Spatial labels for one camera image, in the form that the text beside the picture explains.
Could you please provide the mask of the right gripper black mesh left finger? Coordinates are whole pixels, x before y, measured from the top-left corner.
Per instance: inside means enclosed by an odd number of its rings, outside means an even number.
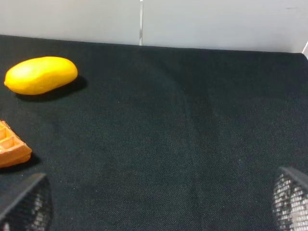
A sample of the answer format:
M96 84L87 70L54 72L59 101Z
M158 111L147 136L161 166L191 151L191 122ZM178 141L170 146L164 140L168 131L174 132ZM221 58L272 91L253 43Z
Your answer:
M2 231L48 231L52 223L51 185L35 173L0 197Z

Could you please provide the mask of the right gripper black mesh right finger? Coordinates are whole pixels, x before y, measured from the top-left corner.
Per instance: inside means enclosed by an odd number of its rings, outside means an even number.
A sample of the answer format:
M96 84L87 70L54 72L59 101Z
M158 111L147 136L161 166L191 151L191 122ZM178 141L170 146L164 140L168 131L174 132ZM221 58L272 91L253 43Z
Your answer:
M292 167L278 168L272 212L280 231L308 229L308 176Z

